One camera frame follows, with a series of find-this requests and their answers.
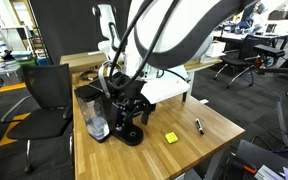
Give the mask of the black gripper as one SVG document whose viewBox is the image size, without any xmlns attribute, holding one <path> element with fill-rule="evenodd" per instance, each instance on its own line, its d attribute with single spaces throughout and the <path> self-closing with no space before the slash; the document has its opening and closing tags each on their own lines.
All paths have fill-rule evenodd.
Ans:
<svg viewBox="0 0 288 180">
<path fill-rule="evenodd" d="M 126 85 L 131 78 L 122 72 L 115 73 L 109 79 L 109 90 L 111 92 L 112 98 L 117 102 L 124 103 L 126 109 L 131 112 L 135 110 L 134 117 L 138 113 L 142 112 L 141 123 L 147 125 L 149 115 L 155 111 L 156 104 L 152 104 L 148 99 L 141 93 L 141 90 L 146 85 L 145 81 L 134 80 L 130 84 Z M 124 124 L 127 122 L 128 114 L 120 113 L 116 118 L 115 129 L 121 131 Z"/>
</svg>

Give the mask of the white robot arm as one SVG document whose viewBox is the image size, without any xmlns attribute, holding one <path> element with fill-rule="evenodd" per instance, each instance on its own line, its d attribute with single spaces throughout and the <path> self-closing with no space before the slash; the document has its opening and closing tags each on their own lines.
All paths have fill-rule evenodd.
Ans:
<svg viewBox="0 0 288 180">
<path fill-rule="evenodd" d="M 184 93 L 189 84 L 177 75 L 159 77 L 159 70 L 181 68 L 202 56 L 212 43 L 212 32 L 226 19 L 259 0 L 133 0 L 128 26 L 119 36 L 115 9 L 98 4 L 92 13 L 100 18 L 98 44 L 111 65 L 101 79 L 105 95 L 120 93 L 126 102 L 140 101 L 146 122 L 156 103 Z"/>
</svg>

